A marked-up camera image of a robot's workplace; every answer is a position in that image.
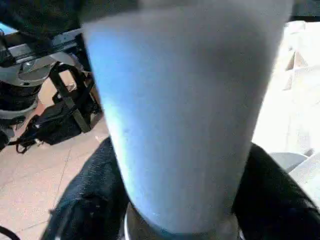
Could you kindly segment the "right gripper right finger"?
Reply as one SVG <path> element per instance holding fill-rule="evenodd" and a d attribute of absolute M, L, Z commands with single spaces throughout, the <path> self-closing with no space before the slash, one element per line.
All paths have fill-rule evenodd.
<path fill-rule="evenodd" d="M 234 201 L 246 240 L 318 240 L 320 211 L 260 146 L 252 144 Z"/>

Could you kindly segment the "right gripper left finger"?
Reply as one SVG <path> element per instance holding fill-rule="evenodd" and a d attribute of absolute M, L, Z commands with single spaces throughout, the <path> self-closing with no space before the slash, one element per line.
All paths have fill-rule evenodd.
<path fill-rule="evenodd" d="M 51 211 L 43 240 L 118 240 L 129 198 L 110 137 L 70 181 Z"/>

